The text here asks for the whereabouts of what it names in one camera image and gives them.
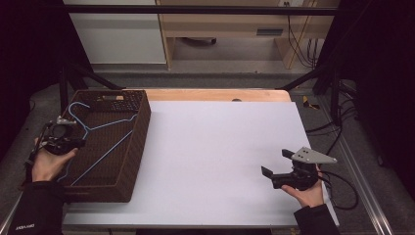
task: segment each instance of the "person's left hand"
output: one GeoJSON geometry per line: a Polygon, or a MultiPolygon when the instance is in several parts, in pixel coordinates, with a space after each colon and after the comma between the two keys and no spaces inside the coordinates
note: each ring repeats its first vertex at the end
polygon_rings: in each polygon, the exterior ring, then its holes
{"type": "Polygon", "coordinates": [[[56,156],[45,149],[40,149],[31,170],[32,182],[53,180],[61,172],[65,163],[76,155],[77,151],[78,149],[75,148],[65,155],[56,156]]]}

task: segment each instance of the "gray floor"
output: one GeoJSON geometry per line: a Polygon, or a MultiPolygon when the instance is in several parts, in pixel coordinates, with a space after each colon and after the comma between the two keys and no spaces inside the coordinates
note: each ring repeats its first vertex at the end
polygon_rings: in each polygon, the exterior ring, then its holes
{"type": "MultiPolygon", "coordinates": [[[[97,66],[97,71],[108,80],[127,87],[204,87],[204,88],[274,88],[309,71],[300,63],[293,70],[284,70],[281,58],[272,40],[218,39],[215,45],[205,42],[179,40],[173,68],[140,66],[140,72],[132,66],[97,66]]],[[[307,94],[311,104],[323,106],[328,98],[310,95],[313,81],[303,84],[291,92],[291,98],[298,104],[305,129],[329,122],[323,109],[314,110],[302,105],[302,95],[307,94]]],[[[91,86],[98,84],[88,80],[91,86]]],[[[59,90],[54,85],[32,97],[34,109],[26,119],[21,133],[16,138],[7,156],[0,163],[0,221],[3,221],[18,198],[18,186],[23,180],[23,162],[31,150],[32,140],[38,135],[46,121],[59,113],[59,90]]],[[[352,103],[345,103],[344,110],[352,103]]],[[[377,153],[373,149],[360,121],[352,116],[344,121],[342,137],[345,139],[354,159],[368,181],[382,212],[391,226],[393,234],[415,234],[415,203],[409,197],[394,171],[380,167],[377,153]]],[[[322,130],[322,135],[309,136],[310,145],[316,151],[325,153],[335,139],[332,129],[322,130]]],[[[333,171],[352,180],[346,165],[343,145],[338,143],[331,156],[339,159],[337,165],[326,165],[325,170],[333,171]]],[[[341,181],[333,179],[336,202],[349,206],[353,194],[341,181]]],[[[352,211],[336,210],[342,234],[378,234],[368,207],[360,201],[352,211]]],[[[276,234],[290,234],[289,230],[276,230],[276,234]]]]}

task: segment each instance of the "floor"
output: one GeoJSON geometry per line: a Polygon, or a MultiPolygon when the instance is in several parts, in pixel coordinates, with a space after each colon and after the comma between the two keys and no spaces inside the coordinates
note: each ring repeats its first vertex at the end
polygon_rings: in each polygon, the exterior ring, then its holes
{"type": "MultiPolygon", "coordinates": [[[[129,66],[97,66],[96,71],[106,79],[127,87],[275,88],[310,70],[300,63],[296,63],[292,70],[285,70],[281,58],[273,53],[276,49],[272,39],[218,38],[214,45],[180,39],[176,44],[171,70],[140,65],[139,71],[129,66]]],[[[99,86],[91,80],[87,82],[90,86],[99,86]]],[[[308,81],[290,92],[292,100],[298,105],[305,129],[330,121],[327,116],[329,99],[327,96],[312,95],[310,87],[313,82],[308,81]],[[315,109],[315,106],[305,107],[304,95],[309,104],[318,105],[319,109],[315,109]]],[[[350,109],[344,115],[341,138],[330,153],[330,156],[340,161],[337,165],[325,166],[325,169],[336,172],[358,186],[359,183],[354,179],[355,170],[349,167],[352,159],[361,172],[357,174],[360,176],[358,180],[363,181],[369,191],[360,194],[359,204],[354,210],[336,210],[340,230],[342,234],[415,234],[415,203],[400,184],[393,169],[378,166],[376,150],[362,127],[353,103],[348,99],[347,95],[341,95],[343,111],[350,109]],[[373,194],[375,204],[371,204],[373,200],[364,198],[368,192],[369,196],[373,194]],[[373,218],[371,215],[377,212],[383,216],[373,218]],[[386,226],[376,225],[376,221],[382,219],[386,226]]],[[[59,113],[59,105],[59,89],[56,85],[33,95],[33,110],[7,156],[0,163],[0,221],[7,218],[20,194],[17,188],[23,180],[23,161],[31,150],[32,139],[38,135],[43,123],[59,113]]],[[[338,133],[338,128],[330,125],[309,134],[308,139],[314,150],[325,153],[338,133]]],[[[354,195],[349,187],[336,179],[333,179],[333,184],[333,194],[336,195],[338,205],[350,206],[354,195]]],[[[85,228],[71,228],[65,234],[109,234],[107,229],[87,230],[85,232],[85,228]]],[[[116,228],[112,232],[134,234],[133,231],[116,228]]],[[[273,234],[292,234],[292,230],[275,229],[273,234]]]]}

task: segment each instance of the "hand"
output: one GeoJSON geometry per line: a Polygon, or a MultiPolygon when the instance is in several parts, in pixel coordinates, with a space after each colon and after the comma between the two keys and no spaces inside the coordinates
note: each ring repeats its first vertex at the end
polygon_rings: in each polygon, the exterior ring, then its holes
{"type": "Polygon", "coordinates": [[[32,182],[51,181],[61,172],[65,163],[76,155],[78,149],[72,149],[69,153],[56,156],[45,149],[40,149],[31,170],[32,182]]]}
{"type": "Polygon", "coordinates": [[[317,207],[324,204],[323,200],[323,186],[321,180],[317,180],[317,182],[309,189],[306,189],[304,191],[299,191],[293,187],[290,187],[288,185],[283,185],[281,187],[282,190],[284,190],[289,195],[296,198],[301,207],[317,207]]]}

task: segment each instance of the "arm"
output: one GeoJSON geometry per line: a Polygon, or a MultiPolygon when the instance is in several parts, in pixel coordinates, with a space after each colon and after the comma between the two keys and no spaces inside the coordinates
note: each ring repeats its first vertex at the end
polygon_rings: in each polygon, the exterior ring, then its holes
{"type": "Polygon", "coordinates": [[[302,207],[294,213],[301,234],[340,234],[327,205],[324,204],[321,180],[304,191],[296,190],[288,185],[283,185],[281,189],[296,198],[302,207]]]}
{"type": "Polygon", "coordinates": [[[32,170],[32,183],[24,186],[8,234],[62,234],[64,188],[53,179],[77,149],[55,156],[41,149],[32,170]]]}

